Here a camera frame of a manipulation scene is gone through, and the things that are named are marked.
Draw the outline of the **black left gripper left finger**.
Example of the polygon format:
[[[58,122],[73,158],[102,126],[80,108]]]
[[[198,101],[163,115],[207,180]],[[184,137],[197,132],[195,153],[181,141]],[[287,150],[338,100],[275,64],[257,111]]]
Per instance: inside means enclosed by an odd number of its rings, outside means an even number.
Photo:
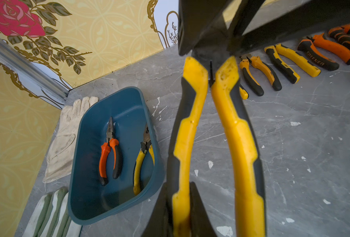
[[[164,183],[142,237],[170,237],[167,183]]]

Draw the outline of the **small yellow long-nose pliers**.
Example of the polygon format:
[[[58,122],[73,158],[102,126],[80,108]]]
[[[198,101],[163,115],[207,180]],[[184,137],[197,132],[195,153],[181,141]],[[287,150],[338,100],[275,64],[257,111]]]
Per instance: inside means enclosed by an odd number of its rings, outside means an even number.
[[[143,140],[140,143],[140,151],[138,153],[138,156],[136,158],[134,171],[133,171],[133,193],[135,196],[137,196],[142,188],[140,184],[140,174],[141,174],[141,167],[143,164],[143,161],[146,157],[147,152],[149,152],[153,165],[155,165],[155,156],[154,156],[154,150],[153,145],[150,137],[150,131],[148,128],[148,124],[146,124],[144,132],[143,132]]]

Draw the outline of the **beige work glove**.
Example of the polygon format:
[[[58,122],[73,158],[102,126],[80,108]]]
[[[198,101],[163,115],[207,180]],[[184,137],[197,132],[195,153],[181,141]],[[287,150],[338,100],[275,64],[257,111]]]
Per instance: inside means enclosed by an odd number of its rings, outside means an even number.
[[[71,174],[81,119],[98,101],[98,97],[87,96],[77,99],[72,106],[64,106],[62,109],[58,132],[48,149],[44,183],[51,183]]]

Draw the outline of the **teal plastic storage box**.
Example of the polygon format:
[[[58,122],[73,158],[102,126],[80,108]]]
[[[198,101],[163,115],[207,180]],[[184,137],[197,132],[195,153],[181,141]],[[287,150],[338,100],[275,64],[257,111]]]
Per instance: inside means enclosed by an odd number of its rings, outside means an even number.
[[[122,162],[114,155],[101,158],[109,121],[114,123]],[[147,152],[140,174],[141,192],[133,193],[133,171],[146,124],[155,165]],[[69,214],[80,225],[95,223],[152,197],[165,176],[149,109],[141,90],[124,88],[94,104],[84,114],[78,131],[69,190]]]

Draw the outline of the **white green work glove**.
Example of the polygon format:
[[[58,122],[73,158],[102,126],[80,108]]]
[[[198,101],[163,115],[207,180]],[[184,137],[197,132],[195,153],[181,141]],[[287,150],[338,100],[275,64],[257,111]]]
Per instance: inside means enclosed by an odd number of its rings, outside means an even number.
[[[24,237],[79,237],[82,226],[69,216],[66,188],[43,195],[23,233]]]

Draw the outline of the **yellow black large pliers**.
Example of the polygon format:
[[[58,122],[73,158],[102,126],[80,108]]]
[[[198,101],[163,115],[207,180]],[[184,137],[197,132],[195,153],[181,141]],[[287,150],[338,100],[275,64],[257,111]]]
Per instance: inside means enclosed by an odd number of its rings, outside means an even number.
[[[239,86],[240,96],[243,100],[247,100],[249,98],[248,92],[244,89],[242,85]]]

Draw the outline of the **yellow box pliers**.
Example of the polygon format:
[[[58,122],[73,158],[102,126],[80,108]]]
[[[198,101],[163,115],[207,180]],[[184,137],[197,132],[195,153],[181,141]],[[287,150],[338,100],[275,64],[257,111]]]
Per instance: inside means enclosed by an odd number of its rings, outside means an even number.
[[[194,56],[185,59],[181,78],[182,97],[172,131],[167,162],[167,206],[170,234],[191,237],[190,174],[196,130],[208,94],[220,118],[225,141],[205,140],[200,154],[226,161],[234,182],[236,234],[239,237],[266,235],[265,184],[258,144],[240,96],[235,57],[220,66],[202,65]]]

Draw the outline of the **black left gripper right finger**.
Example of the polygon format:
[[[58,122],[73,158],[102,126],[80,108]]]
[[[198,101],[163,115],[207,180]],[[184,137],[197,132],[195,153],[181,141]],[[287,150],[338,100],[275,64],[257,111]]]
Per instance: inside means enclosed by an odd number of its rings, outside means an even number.
[[[190,222],[192,237],[217,237],[195,182],[190,183]]]

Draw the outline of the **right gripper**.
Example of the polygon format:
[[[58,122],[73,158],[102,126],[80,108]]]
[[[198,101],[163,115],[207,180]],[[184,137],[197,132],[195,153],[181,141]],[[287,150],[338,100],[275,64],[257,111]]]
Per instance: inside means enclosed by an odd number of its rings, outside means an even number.
[[[265,46],[350,23],[350,1],[306,1],[274,18],[261,19],[263,1],[241,1],[226,25],[223,12],[230,1],[179,1],[178,53],[244,54]]]

